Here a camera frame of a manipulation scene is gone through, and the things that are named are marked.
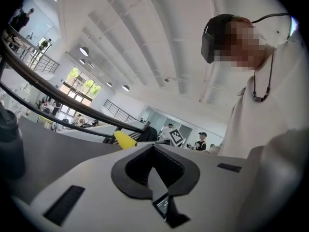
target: white ceiling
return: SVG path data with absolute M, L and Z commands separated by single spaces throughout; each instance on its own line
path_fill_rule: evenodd
M 185 98 L 228 117 L 236 94 L 251 72 L 209 65 L 200 54 L 201 35 L 210 18 L 231 13 L 258 19 L 285 12 L 276 0 L 58 0 L 59 23 L 67 51 L 113 89 L 147 100 L 160 96 Z M 256 26 L 273 45 L 286 39 L 288 18 L 271 18 Z M 88 57 L 79 47 L 87 46 Z

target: black bottle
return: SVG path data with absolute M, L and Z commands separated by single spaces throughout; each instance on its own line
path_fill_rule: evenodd
M 24 173 L 24 147 L 17 117 L 0 103 L 0 174 L 18 179 Z

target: railing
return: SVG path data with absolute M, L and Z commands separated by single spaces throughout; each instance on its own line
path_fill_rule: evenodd
M 51 85 L 49 82 L 44 80 L 42 77 L 40 77 L 37 73 L 32 71 L 23 61 L 21 58 L 18 58 L 17 55 L 12 51 L 12 49 L 9 48 L 7 43 L 1 38 L 0 39 L 0 55 L 2 56 L 2 60 L 0 62 L 0 78 L 2 75 L 2 71 L 5 67 L 5 64 L 8 64 L 9 66 L 12 67 L 20 76 L 22 76 L 25 80 L 27 80 L 31 85 L 33 85 L 35 88 L 37 88 L 39 91 L 43 92 L 44 94 L 48 95 L 49 97 L 53 98 L 55 101 L 60 102 L 63 105 L 68 106 L 69 108 L 74 109 L 75 111 L 78 111 L 85 116 L 89 116 L 91 118 L 94 118 L 98 121 L 102 121 L 104 123 L 114 125 L 117 127 L 116 131 L 119 131 L 121 129 L 127 129 L 130 131 L 138 132 L 138 133 L 143 133 L 144 130 L 141 130 L 137 127 L 134 127 L 132 125 L 129 125 L 127 123 L 121 122 L 117 119 L 114 119 L 112 117 L 109 117 L 107 115 L 104 115 L 103 113 L 90 108 L 75 99 L 69 97 L 65 93 L 61 92 L 57 88 L 55 88 L 53 85 Z M 34 107 L 32 104 L 26 102 L 22 98 L 20 98 L 18 95 L 13 93 L 5 84 L 3 84 L 0 81 L 0 87 L 7 93 L 9 94 L 13 99 L 21 103 L 22 105 L 26 106 L 28 109 L 31 111 L 42 115 L 43 117 L 54 121 L 56 123 L 59 123 L 61 125 L 64 125 L 66 127 L 76 129 L 79 131 L 83 131 L 86 133 L 90 134 L 95 134 L 98 136 L 103 136 L 105 137 L 104 142 L 108 142 L 110 144 L 114 143 L 115 137 L 112 135 L 106 135 L 98 132 L 93 132 L 87 129 L 83 129 L 77 126 L 74 126 L 72 124 L 69 124 L 67 122 L 61 121 L 54 116 L 50 116 L 46 114 L 45 112 L 40 111 L 38 108 Z
M 136 118 L 132 117 L 130 114 L 126 113 L 124 110 L 116 106 L 110 100 L 106 100 L 103 106 L 106 107 L 107 110 L 120 121 L 129 122 L 137 120 Z
M 32 70 L 54 73 L 59 64 L 48 57 L 39 48 L 21 36 L 10 25 L 7 27 L 6 43 L 14 49 L 15 54 Z

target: cable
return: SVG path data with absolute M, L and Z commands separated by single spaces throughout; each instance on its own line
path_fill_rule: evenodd
M 261 17 L 260 19 L 258 19 L 256 21 L 253 21 L 252 23 L 257 23 L 257 22 L 260 22 L 260 21 L 262 21 L 266 18 L 273 17 L 273 16 L 285 16 L 285 15 L 290 15 L 290 14 L 289 13 L 268 14 L 268 15 Z

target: gray surface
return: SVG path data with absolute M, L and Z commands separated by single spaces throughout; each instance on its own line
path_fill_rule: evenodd
M 43 128 L 27 118 L 19 119 L 24 141 L 26 173 L 7 180 L 12 195 L 25 203 L 81 162 L 121 150 L 119 145 L 94 143 Z
M 204 152 L 185 150 L 162 145 L 164 148 L 186 157 L 200 168 L 201 175 L 193 190 L 184 196 L 175 197 L 179 212 L 190 217 L 190 221 L 172 229 L 151 204 L 151 200 L 131 199 L 124 195 L 111 180 L 111 168 L 119 159 L 142 148 L 131 149 L 90 159 L 75 167 L 43 190 L 31 203 L 38 214 L 44 213 L 71 186 L 85 188 L 83 195 L 62 225 L 67 232 L 100 231 L 234 231 L 244 192 L 250 181 L 245 173 L 257 164 L 240 158 L 211 156 Z M 259 160 L 261 151 L 254 154 Z M 219 163 L 242 166 L 240 173 L 218 168 Z M 150 187 L 160 185 L 158 176 L 149 176 Z M 164 191 L 160 185 L 154 190 L 158 196 Z

